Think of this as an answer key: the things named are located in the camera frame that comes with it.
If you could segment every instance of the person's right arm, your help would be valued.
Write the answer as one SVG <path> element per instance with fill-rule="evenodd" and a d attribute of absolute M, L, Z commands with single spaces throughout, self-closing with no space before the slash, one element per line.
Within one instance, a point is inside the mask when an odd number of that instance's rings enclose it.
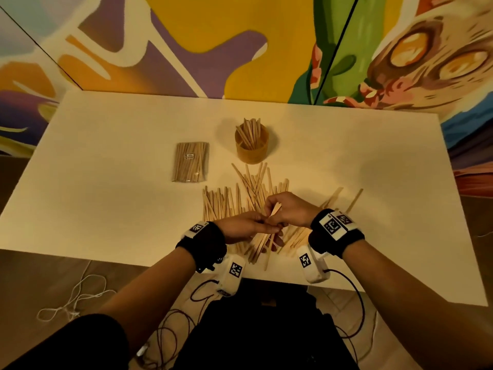
<path fill-rule="evenodd" d="M 292 193 L 270 196 L 269 224 L 310 227 L 320 208 Z M 363 286 L 385 323 L 424 369 L 485 369 L 493 365 L 493 338 L 466 319 L 411 274 L 367 241 L 349 245 L 342 258 Z"/>

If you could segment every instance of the white table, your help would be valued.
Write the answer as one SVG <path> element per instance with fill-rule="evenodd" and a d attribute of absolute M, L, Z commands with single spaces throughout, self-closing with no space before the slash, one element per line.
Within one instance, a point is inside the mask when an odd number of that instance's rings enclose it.
<path fill-rule="evenodd" d="M 238 181 L 243 117 L 273 134 L 274 181 L 289 178 L 315 204 L 343 186 L 342 210 L 364 188 L 351 216 L 370 243 L 447 300 L 487 304 L 432 114 L 69 92 L 0 217 L 0 248 L 154 264 L 201 219 L 205 184 Z M 175 144 L 193 141 L 210 143 L 207 182 L 171 182 Z M 264 272 L 263 257 L 246 277 L 307 283 L 296 258 L 273 254 Z M 343 261 L 326 261 L 356 282 Z M 319 286 L 351 289 L 338 275 Z"/>

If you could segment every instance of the orange eye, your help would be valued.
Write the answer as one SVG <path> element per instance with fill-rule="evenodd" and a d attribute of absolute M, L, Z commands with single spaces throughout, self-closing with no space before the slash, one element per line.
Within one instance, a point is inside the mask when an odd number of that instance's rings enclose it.
<path fill-rule="evenodd" d="M 391 64 L 403 68 L 418 62 L 428 51 L 428 34 L 413 33 L 399 40 L 391 53 Z"/>
<path fill-rule="evenodd" d="M 442 66 L 438 76 L 441 80 L 454 79 L 469 74 L 481 66 L 488 58 L 488 52 L 467 52 L 452 58 Z"/>

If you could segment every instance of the person's right hand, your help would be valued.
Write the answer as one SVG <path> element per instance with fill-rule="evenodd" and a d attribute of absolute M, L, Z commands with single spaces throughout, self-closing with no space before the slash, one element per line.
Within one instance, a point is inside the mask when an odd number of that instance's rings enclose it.
<path fill-rule="evenodd" d="M 322 211 L 321 208 L 300 199 L 291 192 L 278 193 L 265 200 L 265 214 L 270 216 L 276 203 L 281 203 L 280 210 L 269 217 L 265 223 L 271 225 L 292 224 L 294 226 L 310 228 L 311 222 Z"/>

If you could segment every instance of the white electronic device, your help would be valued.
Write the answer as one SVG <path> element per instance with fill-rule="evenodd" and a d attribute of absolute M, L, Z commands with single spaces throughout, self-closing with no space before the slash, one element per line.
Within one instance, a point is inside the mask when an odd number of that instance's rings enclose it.
<path fill-rule="evenodd" d="M 226 297 L 233 296 L 238 291 L 245 266 L 246 261 L 240 255 L 226 255 L 216 291 Z"/>
<path fill-rule="evenodd" d="M 315 284 L 329 279 L 330 273 L 324 273 L 324 269 L 327 268 L 324 257 L 328 253 L 321 255 L 315 252 L 309 244 L 306 244 L 296 250 L 296 255 L 301 263 L 307 282 Z"/>

